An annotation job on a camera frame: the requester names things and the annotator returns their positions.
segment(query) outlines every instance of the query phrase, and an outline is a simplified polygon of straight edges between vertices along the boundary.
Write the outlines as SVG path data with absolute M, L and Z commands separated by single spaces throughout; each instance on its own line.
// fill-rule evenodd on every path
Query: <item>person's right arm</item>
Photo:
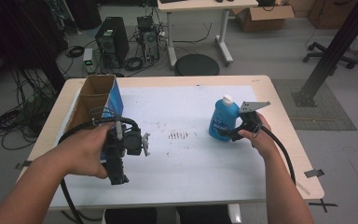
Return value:
M 258 114 L 263 126 L 270 130 L 266 119 Z M 260 130 L 257 137 L 245 130 L 239 134 L 248 138 L 263 157 L 266 166 L 268 223 L 314 223 L 309 208 L 288 174 L 274 141 Z

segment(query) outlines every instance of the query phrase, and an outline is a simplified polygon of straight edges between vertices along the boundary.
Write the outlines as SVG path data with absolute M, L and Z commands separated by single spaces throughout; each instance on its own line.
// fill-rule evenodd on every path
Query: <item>round black seat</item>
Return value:
M 187 54 L 175 64 L 177 76 L 217 76 L 219 72 L 219 64 L 211 57 L 202 54 Z

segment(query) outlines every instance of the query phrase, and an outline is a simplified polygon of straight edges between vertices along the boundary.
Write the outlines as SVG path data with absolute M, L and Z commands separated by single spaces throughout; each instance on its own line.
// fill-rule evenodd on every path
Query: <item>hand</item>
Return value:
M 59 165 L 58 167 L 62 167 L 64 175 L 107 178 L 107 172 L 101 165 L 100 158 L 106 133 L 113 125 L 113 123 L 105 123 L 95 129 L 75 133 L 41 159 L 53 159 L 54 163 Z
M 271 127 L 269 127 L 269 124 L 267 123 L 264 116 L 260 113 L 257 113 L 257 116 L 260 118 L 263 126 L 271 130 Z M 255 136 L 254 133 L 248 132 L 246 130 L 240 130 L 238 134 L 249 139 L 253 146 L 257 148 L 258 153 L 260 153 L 264 159 L 267 158 L 271 153 L 278 151 L 272 138 L 262 130 L 258 132 L 257 136 Z

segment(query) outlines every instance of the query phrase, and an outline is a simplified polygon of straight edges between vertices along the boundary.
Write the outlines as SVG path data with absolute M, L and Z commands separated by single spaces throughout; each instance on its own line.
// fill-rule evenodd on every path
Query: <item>person's left hand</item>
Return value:
M 101 165 L 101 151 L 106 133 L 114 123 L 105 123 L 92 130 L 69 136 L 44 156 L 53 157 L 63 167 L 65 175 L 90 175 L 107 178 Z

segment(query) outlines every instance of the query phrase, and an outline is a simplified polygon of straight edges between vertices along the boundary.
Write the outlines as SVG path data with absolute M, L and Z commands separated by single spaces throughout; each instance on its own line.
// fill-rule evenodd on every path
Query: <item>desk leg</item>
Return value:
M 226 36 L 226 28 L 227 28 L 227 20 L 228 20 L 228 12 L 229 9 L 225 9 L 223 11 L 222 16 L 222 27 L 220 28 L 220 35 L 216 36 L 216 42 L 219 45 L 219 48 L 222 50 L 223 55 L 225 56 L 226 66 L 229 66 L 234 60 L 231 57 L 231 54 L 228 51 L 228 48 L 225 43 L 225 36 Z
M 173 69 L 176 64 L 175 48 L 172 41 L 172 25 L 171 25 L 171 12 L 167 12 L 167 23 L 168 23 L 168 56 L 170 57 L 171 68 Z

